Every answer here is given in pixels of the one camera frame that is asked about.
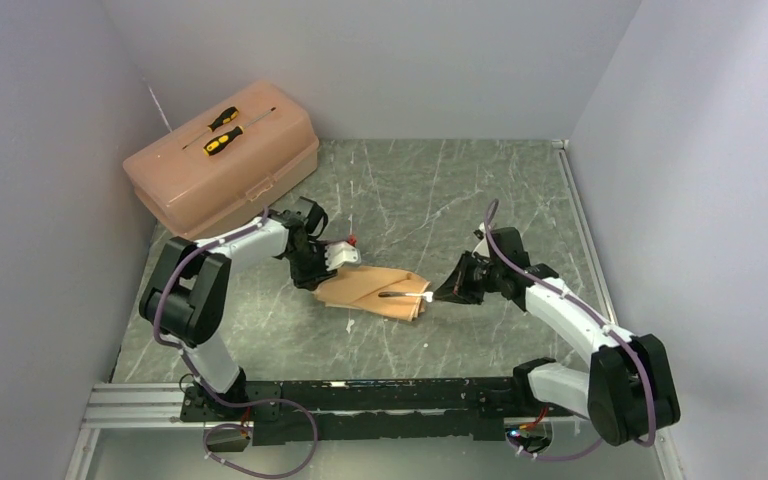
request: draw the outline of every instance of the white wall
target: white wall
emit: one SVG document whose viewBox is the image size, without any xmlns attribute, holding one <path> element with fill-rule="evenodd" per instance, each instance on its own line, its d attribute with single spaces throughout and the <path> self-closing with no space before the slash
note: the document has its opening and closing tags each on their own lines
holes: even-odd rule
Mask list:
<svg viewBox="0 0 768 480">
<path fill-rule="evenodd" d="M 103 0 L 173 127 L 267 78 L 331 138 L 568 138 L 640 0 Z"/>
<path fill-rule="evenodd" d="M 0 480 L 63 478 L 153 220 L 122 160 L 162 135 L 93 0 L 0 0 Z"/>
<path fill-rule="evenodd" d="M 620 321 L 667 345 L 689 478 L 768 478 L 768 1 L 644 1 L 571 139 Z"/>
</svg>

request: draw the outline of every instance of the pink toolbox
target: pink toolbox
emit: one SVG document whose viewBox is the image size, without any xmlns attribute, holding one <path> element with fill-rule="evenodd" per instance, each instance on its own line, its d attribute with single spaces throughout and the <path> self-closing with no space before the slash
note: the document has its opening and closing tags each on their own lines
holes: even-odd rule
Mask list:
<svg viewBox="0 0 768 480">
<path fill-rule="evenodd" d="M 232 106 L 239 113 L 211 132 L 208 125 Z M 252 120 L 242 135 L 225 137 L 224 148 L 207 155 L 217 145 L 208 147 L 211 139 Z M 316 170 L 318 147 L 307 112 L 260 81 L 134 154 L 124 168 L 154 216 L 194 240 L 239 227 L 275 202 Z"/>
</svg>

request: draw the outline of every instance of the gray marble surface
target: gray marble surface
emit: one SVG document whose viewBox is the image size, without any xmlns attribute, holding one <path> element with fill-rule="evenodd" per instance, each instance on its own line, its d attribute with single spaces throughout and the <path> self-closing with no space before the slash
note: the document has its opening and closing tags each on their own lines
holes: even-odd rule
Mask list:
<svg viewBox="0 0 768 480">
<path fill-rule="evenodd" d="M 323 141 L 318 170 L 275 208 L 299 195 L 329 213 L 323 238 L 345 236 L 351 225 L 364 264 L 414 271 L 432 288 L 475 246 L 472 231 L 498 197 L 496 225 L 517 227 L 532 262 L 549 264 L 597 305 L 570 192 L 548 141 Z M 168 238 L 159 227 L 144 282 Z M 150 329 L 135 305 L 114 382 L 168 382 L 185 373 Z M 293 288 L 288 264 L 272 259 L 231 279 L 220 332 L 254 380 L 510 375 L 542 356 L 583 365 L 549 327 L 498 295 L 481 306 L 432 303 L 414 322 L 396 322 L 325 307 Z"/>
</svg>

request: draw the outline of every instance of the tan cloth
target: tan cloth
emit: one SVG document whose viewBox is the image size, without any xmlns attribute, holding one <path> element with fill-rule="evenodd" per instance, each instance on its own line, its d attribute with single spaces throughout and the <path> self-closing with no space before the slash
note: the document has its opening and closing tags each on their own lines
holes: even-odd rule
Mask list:
<svg viewBox="0 0 768 480">
<path fill-rule="evenodd" d="M 379 298 L 378 292 L 422 293 L 428 280 L 419 275 L 383 267 L 343 267 L 337 276 L 323 282 L 314 297 L 329 307 L 355 308 L 389 318 L 412 321 L 425 311 L 419 297 Z"/>
</svg>

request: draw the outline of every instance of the black and yellow screwdriver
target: black and yellow screwdriver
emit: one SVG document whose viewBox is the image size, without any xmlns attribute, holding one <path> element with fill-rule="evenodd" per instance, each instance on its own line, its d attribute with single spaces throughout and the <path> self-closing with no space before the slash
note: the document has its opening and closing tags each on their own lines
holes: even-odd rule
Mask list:
<svg viewBox="0 0 768 480">
<path fill-rule="evenodd" d="M 226 133 L 223 133 L 222 135 L 219 135 L 218 137 L 208 141 L 204 145 L 204 154 L 209 156 L 216 155 L 217 153 L 221 152 L 222 150 L 225 150 L 225 147 L 228 146 L 229 143 L 233 142 L 235 138 L 239 137 L 243 134 L 243 132 L 249 128 L 250 126 L 254 125 L 258 121 L 260 121 L 263 117 L 269 115 L 270 113 L 275 111 L 275 107 L 272 107 L 269 109 L 268 112 L 262 113 L 255 117 L 252 121 L 249 123 L 243 125 L 242 127 L 236 126 L 229 130 Z"/>
<path fill-rule="evenodd" d="M 240 114 L 240 111 L 237 110 L 237 107 L 231 106 L 231 107 L 226 108 L 225 110 L 222 111 L 222 113 L 219 114 L 218 117 L 216 117 L 215 120 L 213 120 L 213 123 L 211 123 L 210 125 L 207 126 L 207 128 L 210 129 L 208 131 L 215 132 L 217 128 L 219 128 L 222 125 L 225 125 L 226 123 L 230 122 L 231 120 L 237 118 L 237 115 L 239 115 L 239 114 Z M 193 143 L 195 143 L 195 141 L 198 140 L 199 138 L 201 138 L 205 133 L 207 133 L 207 132 L 201 132 L 198 137 L 193 139 L 192 142 L 190 142 L 190 143 L 184 145 L 183 147 L 181 147 L 181 150 L 183 150 L 183 149 L 189 147 L 190 145 L 192 145 Z"/>
</svg>

